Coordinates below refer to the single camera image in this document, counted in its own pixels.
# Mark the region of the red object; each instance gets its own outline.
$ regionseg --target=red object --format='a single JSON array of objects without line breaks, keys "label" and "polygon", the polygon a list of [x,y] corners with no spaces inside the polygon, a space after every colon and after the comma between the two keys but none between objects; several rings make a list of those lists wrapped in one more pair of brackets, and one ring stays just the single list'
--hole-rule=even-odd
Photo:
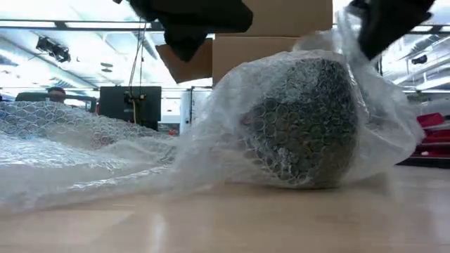
[{"label": "red object", "polygon": [[425,128],[426,137],[417,146],[412,157],[450,158],[450,129],[432,128],[443,124],[444,117],[440,113],[433,113],[419,116],[417,120]]},{"label": "red object", "polygon": [[443,124],[445,119],[440,113],[432,113],[429,115],[421,115],[417,117],[417,121],[422,127],[433,127]]}]

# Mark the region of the table surface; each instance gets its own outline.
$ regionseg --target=table surface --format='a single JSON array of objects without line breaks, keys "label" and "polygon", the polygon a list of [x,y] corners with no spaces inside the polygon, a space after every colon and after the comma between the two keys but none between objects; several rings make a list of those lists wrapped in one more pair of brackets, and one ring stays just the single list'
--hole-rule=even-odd
[{"label": "table surface", "polygon": [[450,252],[450,171],[390,171],[337,190],[229,185],[2,217],[0,252]]}]

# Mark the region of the ceiling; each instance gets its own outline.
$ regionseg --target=ceiling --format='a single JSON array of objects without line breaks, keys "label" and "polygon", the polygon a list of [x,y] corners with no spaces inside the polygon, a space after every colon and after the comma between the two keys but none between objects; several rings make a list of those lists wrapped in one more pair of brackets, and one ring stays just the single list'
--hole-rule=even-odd
[{"label": "ceiling", "polygon": [[[342,8],[349,2],[350,0],[333,0],[335,9]],[[437,0],[432,12],[434,16],[428,23],[450,24],[450,1]],[[21,27],[17,29],[6,29],[8,20],[28,21],[22,22]],[[39,20],[51,21],[52,24],[55,24],[55,21],[64,21],[65,24],[67,21],[77,21],[77,25],[90,29],[42,29],[47,24],[38,22]],[[67,89],[68,93],[98,97],[96,89],[100,86],[128,85],[132,65],[138,53],[138,37],[142,38],[137,32],[139,28],[143,28],[139,22],[139,17],[127,1],[119,5],[113,0],[2,0],[2,94],[14,96],[21,91],[44,91],[46,87],[61,86]],[[96,29],[99,26],[108,28]],[[48,37],[69,48],[72,60],[69,63],[58,63],[48,54],[37,50],[36,45],[40,37]],[[148,30],[142,41],[143,50],[139,51],[137,57],[139,60],[132,85],[179,87],[155,49],[156,46],[165,44],[163,31]],[[405,89],[422,85],[428,87],[427,89],[450,90],[450,82],[447,80],[447,72],[450,70],[449,50],[448,37],[431,34],[407,35],[384,54],[383,74]],[[429,59],[426,64],[411,63],[411,59],[425,53]]]},{"label": "ceiling", "polygon": [[[165,43],[162,32],[146,32],[143,36],[143,32],[138,34],[139,29],[115,30],[124,27],[124,22],[140,22],[127,1],[119,5],[112,0],[2,0],[0,19],[3,27],[8,26],[5,20],[29,20],[26,25],[21,25],[28,26],[28,29],[0,27],[0,87],[4,93],[14,95],[23,90],[61,86],[69,93],[98,96],[98,92],[92,89],[129,85],[132,65],[138,53],[138,37],[142,38],[143,50],[137,57],[132,84],[176,86],[155,49],[156,45]],[[82,21],[77,24],[94,29],[45,30],[42,26],[46,24],[36,20]],[[108,31],[95,30],[98,24],[106,25],[105,21],[115,23],[108,24]],[[153,42],[153,33],[157,43]],[[58,63],[47,53],[36,49],[40,37],[48,37],[68,48],[72,60]]]}]

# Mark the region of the cardboard box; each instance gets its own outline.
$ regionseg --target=cardboard box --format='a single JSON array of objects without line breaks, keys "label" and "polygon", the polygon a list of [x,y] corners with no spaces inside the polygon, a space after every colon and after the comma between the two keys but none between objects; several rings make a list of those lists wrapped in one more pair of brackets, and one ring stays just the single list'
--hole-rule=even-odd
[{"label": "cardboard box", "polygon": [[212,45],[213,84],[241,63],[291,51],[297,40],[289,37],[216,37]]},{"label": "cardboard box", "polygon": [[333,0],[243,1],[253,11],[253,24],[247,32],[229,36],[298,37],[333,24]]},{"label": "cardboard box", "polygon": [[177,84],[212,76],[212,39],[207,39],[188,63],[176,57],[168,45],[156,46],[156,50]]}]

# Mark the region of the black monitor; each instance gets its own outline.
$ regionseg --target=black monitor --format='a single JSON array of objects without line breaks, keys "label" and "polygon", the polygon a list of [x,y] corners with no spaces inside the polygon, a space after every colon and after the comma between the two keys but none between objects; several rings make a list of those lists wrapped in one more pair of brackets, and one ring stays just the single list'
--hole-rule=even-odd
[{"label": "black monitor", "polygon": [[139,101],[139,118],[145,127],[158,130],[158,122],[161,120],[160,86],[113,86],[100,88],[100,115],[121,119],[127,122],[134,121],[134,109],[132,103],[125,103],[125,93],[132,93],[133,97],[145,95],[144,100]]}]

